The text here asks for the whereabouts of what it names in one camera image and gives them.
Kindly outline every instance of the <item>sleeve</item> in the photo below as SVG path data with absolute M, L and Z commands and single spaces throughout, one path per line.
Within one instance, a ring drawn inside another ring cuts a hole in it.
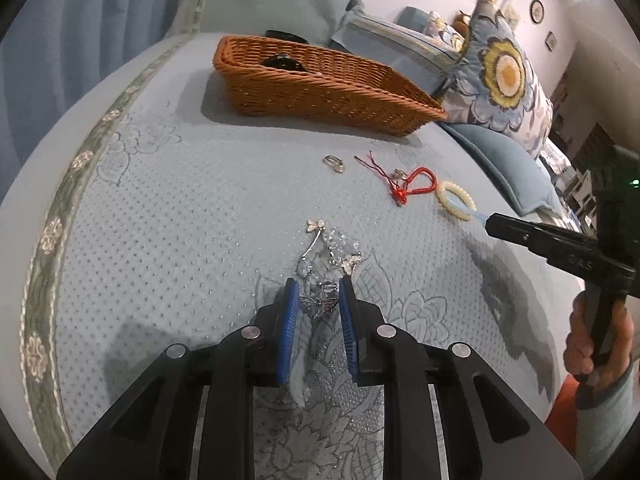
M 576 391 L 575 459 L 586 480 L 604 466 L 633 424 L 632 369 L 633 363 L 619 380 L 597 394 L 586 384 L 581 384 Z

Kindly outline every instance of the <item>bed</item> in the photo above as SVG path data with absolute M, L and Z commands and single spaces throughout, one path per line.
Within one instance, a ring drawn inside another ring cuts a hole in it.
M 0 206 L 0 288 L 22 304 L 19 343 L 17 317 L 8 324 L 21 370 L 2 388 L 20 399 L 14 420 L 32 455 L 55 471 L 164 348 L 214 344 L 250 322 L 295 275 L 318 219 L 361 242 L 359 298 L 421 342 L 467 342 L 544 419 L 566 375 L 578 281 L 433 195 L 398 207 L 353 160 L 371 150 L 389 170 L 426 166 L 480 211 L 514 216 L 437 124 L 395 138 L 238 116 L 211 64 L 224 34 L 176 34 L 108 76 Z M 289 385 L 257 393 L 254 429 L 257 477 L 380 477 L 382 390 L 351 383 L 337 309 L 303 313 Z

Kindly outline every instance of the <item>floral pillow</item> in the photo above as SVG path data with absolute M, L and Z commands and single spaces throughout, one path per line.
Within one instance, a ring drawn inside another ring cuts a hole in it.
M 538 76 L 494 4 L 480 1 L 469 27 L 462 58 L 444 87 L 447 121 L 504 134 L 536 158 L 553 116 Z

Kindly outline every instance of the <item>person's arm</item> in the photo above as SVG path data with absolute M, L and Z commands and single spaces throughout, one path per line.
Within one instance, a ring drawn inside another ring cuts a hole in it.
M 564 365 L 573 375 L 591 374 L 593 341 L 584 324 L 584 294 L 575 299 L 570 322 Z M 596 371 L 594 385 L 581 384 L 575 396 L 578 409 L 575 459 L 586 479 L 602 468 L 633 423 L 634 375 L 630 354 L 634 323 L 622 301 L 615 304 L 611 322 L 616 340 L 609 362 Z
M 578 426 L 575 459 L 586 480 L 593 478 L 633 424 L 633 367 L 609 388 L 592 395 L 581 384 L 575 395 Z

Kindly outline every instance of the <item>blue curtain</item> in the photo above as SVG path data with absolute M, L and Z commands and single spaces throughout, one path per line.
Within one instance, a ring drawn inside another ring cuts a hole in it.
M 165 35 L 178 0 L 28 0 L 0 43 L 0 200 L 83 95 Z

